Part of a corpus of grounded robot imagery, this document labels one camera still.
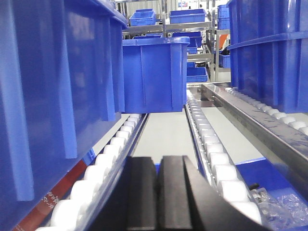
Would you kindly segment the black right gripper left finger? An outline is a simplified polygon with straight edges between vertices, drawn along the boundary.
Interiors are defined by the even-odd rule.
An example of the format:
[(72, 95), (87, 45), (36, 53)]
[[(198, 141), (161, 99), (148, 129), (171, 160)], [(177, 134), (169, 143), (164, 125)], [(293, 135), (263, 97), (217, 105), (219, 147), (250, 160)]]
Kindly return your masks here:
[(155, 231), (156, 169), (149, 157), (128, 157), (92, 231)]

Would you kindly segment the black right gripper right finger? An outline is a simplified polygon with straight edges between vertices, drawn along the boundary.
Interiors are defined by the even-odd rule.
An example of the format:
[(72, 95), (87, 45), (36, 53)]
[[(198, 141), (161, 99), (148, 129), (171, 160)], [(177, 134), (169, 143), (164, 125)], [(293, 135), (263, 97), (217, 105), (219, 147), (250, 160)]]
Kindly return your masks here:
[(158, 173), (160, 231), (265, 231), (210, 186), (187, 156), (164, 156)]

